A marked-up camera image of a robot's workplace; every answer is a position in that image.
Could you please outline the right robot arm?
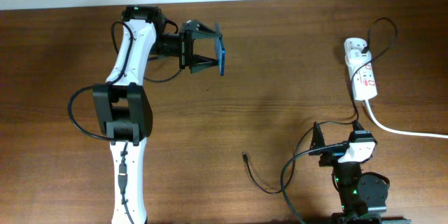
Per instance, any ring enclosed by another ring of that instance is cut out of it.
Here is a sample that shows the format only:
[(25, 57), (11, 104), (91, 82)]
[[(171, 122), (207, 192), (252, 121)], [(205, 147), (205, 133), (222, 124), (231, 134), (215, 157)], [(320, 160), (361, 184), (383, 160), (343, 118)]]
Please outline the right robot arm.
[(377, 141), (360, 123), (353, 124), (349, 138), (327, 145), (320, 124), (312, 128), (310, 154), (320, 157), (320, 167), (332, 167), (332, 182), (336, 188), (341, 213), (331, 216), (332, 223), (411, 223), (404, 217), (382, 218), (387, 210), (390, 180), (375, 172), (364, 172), (361, 165), (372, 158)]

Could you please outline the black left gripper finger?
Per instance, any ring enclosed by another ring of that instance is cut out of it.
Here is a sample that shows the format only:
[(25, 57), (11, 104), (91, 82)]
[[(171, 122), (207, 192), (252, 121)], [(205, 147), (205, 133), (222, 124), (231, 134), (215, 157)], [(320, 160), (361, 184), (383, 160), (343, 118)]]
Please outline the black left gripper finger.
[(192, 40), (216, 39), (222, 37), (222, 34), (217, 29), (212, 29), (199, 20), (189, 20), (184, 22), (179, 33), (188, 36)]
[(192, 74), (196, 74), (210, 67), (218, 66), (218, 60), (201, 55), (193, 55), (190, 58), (189, 69)]

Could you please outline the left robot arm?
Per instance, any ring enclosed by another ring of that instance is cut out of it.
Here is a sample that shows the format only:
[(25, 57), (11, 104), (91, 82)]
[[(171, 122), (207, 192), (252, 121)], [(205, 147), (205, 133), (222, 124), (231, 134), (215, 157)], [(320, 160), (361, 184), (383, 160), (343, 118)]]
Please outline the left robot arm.
[(225, 47), (220, 27), (189, 20), (175, 33), (157, 6), (128, 6), (122, 12), (124, 34), (115, 66), (92, 96), (102, 134), (113, 156), (115, 206), (112, 223), (146, 223), (143, 165), (153, 112), (144, 91), (151, 55), (171, 56), (180, 69), (197, 73), (209, 67), (224, 72)]

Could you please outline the blue Samsung Galaxy smartphone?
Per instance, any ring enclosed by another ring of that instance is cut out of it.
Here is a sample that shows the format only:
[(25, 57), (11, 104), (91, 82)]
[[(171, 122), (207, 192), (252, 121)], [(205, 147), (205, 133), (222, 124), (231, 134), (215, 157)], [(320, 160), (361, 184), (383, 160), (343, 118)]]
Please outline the blue Samsung Galaxy smartphone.
[(223, 43), (223, 35), (220, 25), (216, 23), (215, 28), (216, 31), (220, 34), (220, 36), (215, 40), (215, 53), (218, 62), (219, 74), (223, 76), (225, 74), (225, 46)]

